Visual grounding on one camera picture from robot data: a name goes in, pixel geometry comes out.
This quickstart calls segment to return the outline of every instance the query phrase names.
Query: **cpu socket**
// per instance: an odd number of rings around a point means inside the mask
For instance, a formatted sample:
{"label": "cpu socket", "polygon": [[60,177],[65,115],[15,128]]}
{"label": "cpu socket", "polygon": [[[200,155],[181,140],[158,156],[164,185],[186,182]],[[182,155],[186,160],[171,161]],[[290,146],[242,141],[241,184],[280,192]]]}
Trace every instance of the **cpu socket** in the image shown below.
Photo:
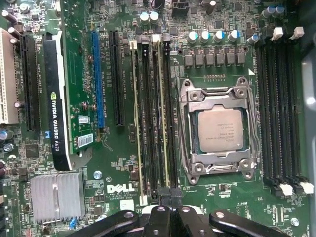
{"label": "cpu socket", "polygon": [[241,172],[253,177],[260,157],[254,99],[245,77],[236,85],[195,88],[184,80],[179,88],[180,151],[191,184],[201,175]]}

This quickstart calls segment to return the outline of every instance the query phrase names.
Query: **motherboard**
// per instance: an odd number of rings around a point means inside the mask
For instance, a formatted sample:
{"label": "motherboard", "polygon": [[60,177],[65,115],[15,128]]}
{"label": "motherboard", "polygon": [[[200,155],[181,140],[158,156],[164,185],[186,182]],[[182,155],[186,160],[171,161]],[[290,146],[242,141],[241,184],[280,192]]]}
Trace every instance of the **motherboard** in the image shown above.
{"label": "motherboard", "polygon": [[291,0],[2,0],[0,236],[148,205],[309,237]]}

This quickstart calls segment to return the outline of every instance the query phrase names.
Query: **blue pcie slot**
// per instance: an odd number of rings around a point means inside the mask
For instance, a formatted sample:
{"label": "blue pcie slot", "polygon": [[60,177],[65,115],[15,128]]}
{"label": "blue pcie slot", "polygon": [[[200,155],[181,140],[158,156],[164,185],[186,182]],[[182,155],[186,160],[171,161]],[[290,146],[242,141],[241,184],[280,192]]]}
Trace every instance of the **blue pcie slot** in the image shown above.
{"label": "blue pcie slot", "polygon": [[101,77],[101,61],[100,61],[100,43],[99,36],[96,31],[91,32],[92,48],[93,48],[93,69],[95,81],[95,96],[97,102],[98,127],[103,128],[104,125],[104,110],[103,110],[103,92],[102,92],[102,77]]}

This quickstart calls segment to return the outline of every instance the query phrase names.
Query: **capacitor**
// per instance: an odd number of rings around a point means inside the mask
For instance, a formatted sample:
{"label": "capacitor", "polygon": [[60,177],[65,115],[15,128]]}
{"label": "capacitor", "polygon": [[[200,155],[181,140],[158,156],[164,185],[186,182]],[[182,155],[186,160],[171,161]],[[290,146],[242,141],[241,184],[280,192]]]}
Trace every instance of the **capacitor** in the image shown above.
{"label": "capacitor", "polygon": [[213,37],[214,41],[220,43],[224,38],[225,33],[223,31],[217,31]]}
{"label": "capacitor", "polygon": [[239,32],[237,30],[233,30],[229,35],[228,35],[228,40],[230,42],[235,42],[239,37]]}
{"label": "capacitor", "polygon": [[23,107],[24,107],[24,102],[15,101],[15,102],[14,102],[14,107],[16,107],[17,109],[23,108]]}
{"label": "capacitor", "polygon": [[152,11],[152,12],[150,13],[150,23],[151,23],[151,24],[153,24],[153,25],[157,24],[158,18],[159,18],[159,15],[158,15],[157,12]]}
{"label": "capacitor", "polygon": [[262,11],[261,14],[263,15],[263,17],[268,18],[272,16],[272,14],[274,14],[275,11],[276,11],[276,8],[274,6],[268,6],[266,9]]}
{"label": "capacitor", "polygon": [[8,29],[8,32],[12,35],[12,36],[14,36],[14,37],[16,37],[16,38],[20,38],[20,36],[21,36],[21,34],[14,28],[14,27],[10,27],[9,29]]}
{"label": "capacitor", "polygon": [[188,35],[188,42],[195,43],[197,41],[198,34],[195,31],[191,31]]}
{"label": "capacitor", "polygon": [[10,43],[13,45],[20,45],[20,40],[18,40],[17,38],[11,38],[10,39]]}
{"label": "capacitor", "polygon": [[7,19],[9,22],[11,22],[12,24],[15,24],[18,22],[18,19],[13,16],[11,13],[7,12],[6,10],[2,11],[2,16]]}
{"label": "capacitor", "polygon": [[28,13],[30,11],[30,6],[26,3],[22,3],[20,6],[19,6],[19,9],[22,13]]}
{"label": "capacitor", "polygon": [[7,143],[3,146],[5,152],[12,152],[14,145],[12,143]]}
{"label": "capacitor", "polygon": [[259,37],[257,34],[253,34],[252,37],[247,39],[247,43],[254,45],[259,40]]}
{"label": "capacitor", "polygon": [[277,6],[276,11],[272,14],[273,17],[280,17],[285,11],[284,6]]}
{"label": "capacitor", "polygon": [[206,9],[206,14],[210,15],[213,13],[214,9],[216,7],[216,1],[211,1],[209,3],[209,5],[207,6],[207,9]]}
{"label": "capacitor", "polygon": [[149,15],[146,12],[142,12],[142,14],[140,14],[140,23],[142,23],[143,25],[147,25],[149,22]]}
{"label": "capacitor", "polygon": [[202,34],[199,37],[199,41],[201,41],[201,43],[207,43],[209,38],[210,38],[209,32],[208,31],[203,31]]}
{"label": "capacitor", "polygon": [[10,140],[14,137],[14,132],[11,130],[0,131],[0,140]]}

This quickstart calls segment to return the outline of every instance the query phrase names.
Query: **silver heatsink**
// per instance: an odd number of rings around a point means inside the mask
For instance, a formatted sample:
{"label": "silver heatsink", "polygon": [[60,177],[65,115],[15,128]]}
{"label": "silver heatsink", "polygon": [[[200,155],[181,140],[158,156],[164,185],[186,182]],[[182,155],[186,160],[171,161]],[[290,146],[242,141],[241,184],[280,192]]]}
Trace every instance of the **silver heatsink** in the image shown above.
{"label": "silver heatsink", "polygon": [[34,177],[31,195],[34,222],[78,219],[85,215],[81,173]]}

